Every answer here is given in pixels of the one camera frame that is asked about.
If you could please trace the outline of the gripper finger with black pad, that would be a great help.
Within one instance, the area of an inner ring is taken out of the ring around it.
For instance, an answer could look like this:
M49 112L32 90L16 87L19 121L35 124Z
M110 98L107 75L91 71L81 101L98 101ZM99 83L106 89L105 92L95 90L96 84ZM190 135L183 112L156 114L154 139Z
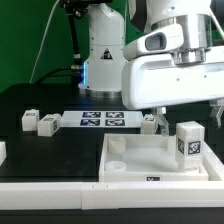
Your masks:
M224 113L224 99L214 99L210 101L211 114L213 125L219 129L221 127L222 121L221 117Z
M156 107L151 110L153 117L160 126L161 134L163 136L169 135L169 123L165 118L166 108L165 107Z

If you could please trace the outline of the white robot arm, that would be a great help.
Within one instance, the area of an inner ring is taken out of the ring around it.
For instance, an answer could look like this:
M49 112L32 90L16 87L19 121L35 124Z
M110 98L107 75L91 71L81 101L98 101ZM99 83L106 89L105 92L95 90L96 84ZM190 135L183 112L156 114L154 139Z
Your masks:
M224 112L224 45L214 46L211 25L216 23L212 0L133 0L134 26L144 35L123 50L127 63L114 79L103 65L102 53L87 64L79 85L91 96L122 94L131 109L156 110L209 100L211 115L221 123Z

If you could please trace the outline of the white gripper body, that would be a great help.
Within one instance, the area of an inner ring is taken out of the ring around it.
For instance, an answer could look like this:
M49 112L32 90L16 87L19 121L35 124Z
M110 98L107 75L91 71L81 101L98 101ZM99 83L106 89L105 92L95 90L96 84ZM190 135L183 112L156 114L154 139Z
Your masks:
M122 73L122 101L129 110L224 98L224 46L206 52L206 61L176 66L170 54L142 56Z

